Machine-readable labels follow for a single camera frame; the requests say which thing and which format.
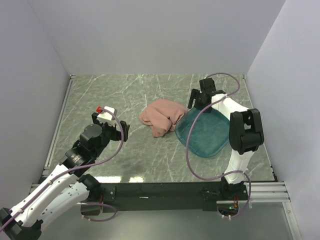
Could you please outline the teal translucent plastic basin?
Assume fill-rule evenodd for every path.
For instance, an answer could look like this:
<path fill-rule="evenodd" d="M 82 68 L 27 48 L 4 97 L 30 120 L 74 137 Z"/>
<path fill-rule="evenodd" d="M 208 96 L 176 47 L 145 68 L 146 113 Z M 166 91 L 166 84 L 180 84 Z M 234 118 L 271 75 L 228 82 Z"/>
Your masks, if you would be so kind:
<path fill-rule="evenodd" d="M 192 108 L 175 127 L 178 140 L 185 146 L 191 126 L 200 110 Z M 188 150 L 201 158 L 216 156 L 229 143 L 230 121 L 213 109 L 204 112 L 192 130 Z"/>

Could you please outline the pink t-shirt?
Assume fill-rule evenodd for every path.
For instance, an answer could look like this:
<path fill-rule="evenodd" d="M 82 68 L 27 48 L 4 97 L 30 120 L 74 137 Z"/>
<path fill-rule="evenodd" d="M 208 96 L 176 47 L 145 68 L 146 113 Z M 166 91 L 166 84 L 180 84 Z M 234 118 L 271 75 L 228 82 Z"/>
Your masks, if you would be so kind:
<path fill-rule="evenodd" d="M 187 113 L 187 108 L 180 103 L 158 99 L 141 112 L 139 120 L 150 126 L 154 138 L 160 138 L 167 132 L 174 132 L 179 120 Z"/>

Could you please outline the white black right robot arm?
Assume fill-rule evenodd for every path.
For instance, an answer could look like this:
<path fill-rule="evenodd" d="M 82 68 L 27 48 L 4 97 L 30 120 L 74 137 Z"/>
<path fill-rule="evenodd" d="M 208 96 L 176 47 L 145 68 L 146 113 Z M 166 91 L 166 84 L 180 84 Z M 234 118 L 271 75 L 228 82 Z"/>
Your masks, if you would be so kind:
<path fill-rule="evenodd" d="M 234 93 L 217 90 L 212 78 L 199 81 L 200 89 L 193 89 L 188 108 L 195 107 L 200 112 L 195 117 L 186 140 L 186 157 L 189 156 L 191 133 L 201 114 L 216 110 L 229 120 L 229 144 L 231 156 L 225 173 L 220 177 L 219 193 L 224 200 L 233 199 L 245 189 L 246 169 L 254 152 L 264 143 L 264 132 L 260 111 L 247 108 L 230 98 Z"/>

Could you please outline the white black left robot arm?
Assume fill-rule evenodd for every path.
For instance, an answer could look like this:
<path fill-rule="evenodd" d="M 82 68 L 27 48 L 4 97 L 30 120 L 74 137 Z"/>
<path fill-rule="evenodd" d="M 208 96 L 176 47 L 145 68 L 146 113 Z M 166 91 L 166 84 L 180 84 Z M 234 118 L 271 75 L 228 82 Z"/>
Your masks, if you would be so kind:
<path fill-rule="evenodd" d="M 101 205 L 101 183 L 85 172 L 111 141 L 128 140 L 130 125 L 114 113 L 94 112 L 51 174 L 24 200 L 0 210 L 0 230 L 11 240 L 37 240 L 52 220 L 79 202 Z"/>

